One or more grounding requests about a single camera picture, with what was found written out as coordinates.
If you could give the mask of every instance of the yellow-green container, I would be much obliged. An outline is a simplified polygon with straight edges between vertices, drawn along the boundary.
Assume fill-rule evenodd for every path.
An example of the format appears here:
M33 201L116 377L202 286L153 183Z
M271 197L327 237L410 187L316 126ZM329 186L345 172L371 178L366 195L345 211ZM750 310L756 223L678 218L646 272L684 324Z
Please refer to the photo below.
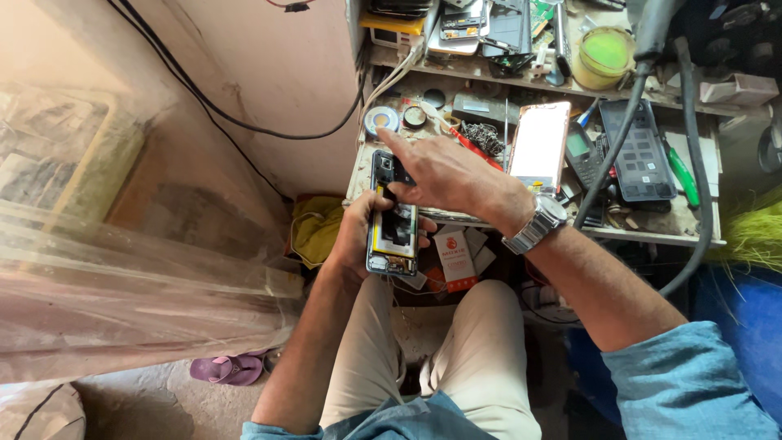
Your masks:
M635 67L633 52L635 41L621 27L595 27L579 40L573 77L586 88L611 88Z

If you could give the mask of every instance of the silver metal watch strap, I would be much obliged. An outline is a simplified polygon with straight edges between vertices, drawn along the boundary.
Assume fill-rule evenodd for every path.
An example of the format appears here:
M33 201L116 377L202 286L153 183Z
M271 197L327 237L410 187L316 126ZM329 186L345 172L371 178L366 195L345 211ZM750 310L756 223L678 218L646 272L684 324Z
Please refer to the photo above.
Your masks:
M560 225L564 224L562 220L555 218L549 214L540 203L537 203L535 208L535 215L529 220L529 222L522 228L521 231L516 234L515 237L508 239L502 238L502 243L513 251L516 255L524 254L529 251L536 244L538 244L552 229L556 229Z

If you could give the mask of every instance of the yellow cloth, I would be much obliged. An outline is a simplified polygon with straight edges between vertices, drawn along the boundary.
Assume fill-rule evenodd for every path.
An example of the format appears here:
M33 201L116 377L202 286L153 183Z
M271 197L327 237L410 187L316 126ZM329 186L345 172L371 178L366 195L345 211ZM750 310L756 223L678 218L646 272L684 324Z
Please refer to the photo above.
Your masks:
M331 253L344 213L342 199L336 197L313 197L293 208L291 243L295 252L313 263L304 261L306 267L314 268Z

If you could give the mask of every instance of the green-handled tool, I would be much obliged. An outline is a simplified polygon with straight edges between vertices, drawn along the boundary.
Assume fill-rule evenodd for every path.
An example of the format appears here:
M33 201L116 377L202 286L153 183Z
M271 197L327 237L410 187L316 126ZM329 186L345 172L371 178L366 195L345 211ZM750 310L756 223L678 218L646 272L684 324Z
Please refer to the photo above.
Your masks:
M695 180L692 178L690 171L687 170L687 166L675 149L671 148L668 144L668 139L664 134L660 134L660 140L665 148L665 156L668 157L668 165L670 165L673 175L679 179L679 183L684 188L684 195L687 196L687 201L690 202L690 206L693 209L698 209L701 206L701 201L698 199L698 187L695 185Z

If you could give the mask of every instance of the shirt sleeve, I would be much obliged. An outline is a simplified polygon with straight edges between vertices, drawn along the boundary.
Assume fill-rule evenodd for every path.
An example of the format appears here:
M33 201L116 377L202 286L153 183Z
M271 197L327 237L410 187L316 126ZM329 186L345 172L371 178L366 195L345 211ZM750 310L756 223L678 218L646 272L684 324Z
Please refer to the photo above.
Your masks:
M779 439L716 324L688 323L603 353L627 438Z
M315 434L294 435L281 427L268 426L265 424L256 424L245 422L242 425L242 436L240 440L322 440L323 428L318 427Z

